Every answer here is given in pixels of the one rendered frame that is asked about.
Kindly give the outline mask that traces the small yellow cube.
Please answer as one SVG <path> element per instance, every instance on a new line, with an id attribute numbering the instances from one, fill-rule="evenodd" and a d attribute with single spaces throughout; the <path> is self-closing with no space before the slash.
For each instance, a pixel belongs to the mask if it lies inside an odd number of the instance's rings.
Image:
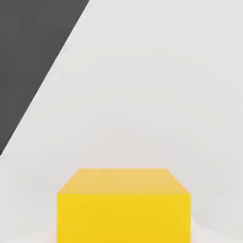
<path id="1" fill-rule="evenodd" d="M 167 169 L 80 169 L 56 226 L 56 243 L 191 243 L 191 197 Z"/>

